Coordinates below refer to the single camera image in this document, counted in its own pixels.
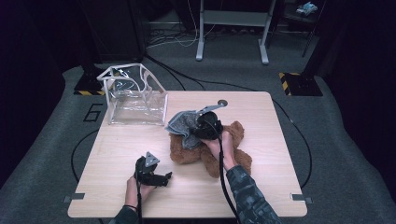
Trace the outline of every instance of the person's left hand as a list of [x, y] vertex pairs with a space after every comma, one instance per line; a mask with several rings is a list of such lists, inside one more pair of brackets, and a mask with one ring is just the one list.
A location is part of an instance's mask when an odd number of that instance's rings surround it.
[[[142, 195], [142, 203], [147, 199], [149, 194], [155, 189], [154, 186], [141, 185], [140, 194]], [[136, 179], [134, 176], [127, 181], [126, 194], [125, 194], [125, 204], [137, 207], [137, 187]]]

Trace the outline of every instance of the clear plastic bag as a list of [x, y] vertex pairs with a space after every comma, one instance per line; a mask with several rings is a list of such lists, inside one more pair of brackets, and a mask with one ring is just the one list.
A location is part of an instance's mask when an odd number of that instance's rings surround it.
[[164, 125], [168, 93], [143, 64], [110, 66], [97, 79], [106, 93], [108, 124]]

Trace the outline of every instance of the brown plush fur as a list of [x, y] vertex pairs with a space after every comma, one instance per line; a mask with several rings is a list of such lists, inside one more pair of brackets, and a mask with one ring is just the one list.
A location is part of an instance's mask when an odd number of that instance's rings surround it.
[[[235, 160], [242, 165], [245, 170], [251, 173], [251, 157], [241, 149], [238, 149], [239, 144], [244, 138], [245, 130], [239, 121], [234, 121], [231, 125], [224, 125], [224, 131], [229, 132], [233, 136], [233, 148]], [[182, 135], [169, 133], [171, 137], [171, 160], [179, 164], [190, 163], [202, 160], [205, 168], [210, 176], [219, 178], [219, 162], [210, 152], [206, 144], [201, 143], [194, 149], [185, 149], [181, 145]]]

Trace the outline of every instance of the hand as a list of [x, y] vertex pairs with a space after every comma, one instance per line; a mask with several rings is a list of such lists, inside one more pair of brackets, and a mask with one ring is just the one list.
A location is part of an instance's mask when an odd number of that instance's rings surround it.
[[[142, 195], [142, 203], [147, 199], [149, 194], [155, 189], [154, 186], [141, 185], [140, 194]], [[128, 179], [126, 185], [125, 204], [137, 207], [137, 187], [134, 176]]]
[[[224, 156], [223, 158], [224, 169], [228, 171], [238, 164], [233, 155], [233, 136], [229, 132], [224, 131], [221, 133], [221, 139], [222, 139], [222, 148], [223, 148], [223, 156]], [[212, 152], [216, 160], [219, 160], [219, 153], [220, 153], [219, 139], [215, 139], [215, 140], [201, 139], [201, 141], [210, 148], [210, 151]]]

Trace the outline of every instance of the forearm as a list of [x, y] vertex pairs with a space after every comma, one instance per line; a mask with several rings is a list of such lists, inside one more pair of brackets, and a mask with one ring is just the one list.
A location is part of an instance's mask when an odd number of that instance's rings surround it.
[[137, 213], [130, 207], [123, 206], [119, 213], [111, 219], [108, 224], [135, 224], [137, 220]]
[[242, 168], [236, 165], [227, 172], [236, 210], [243, 223], [282, 223], [271, 205], [265, 200], [257, 188], [254, 179]]

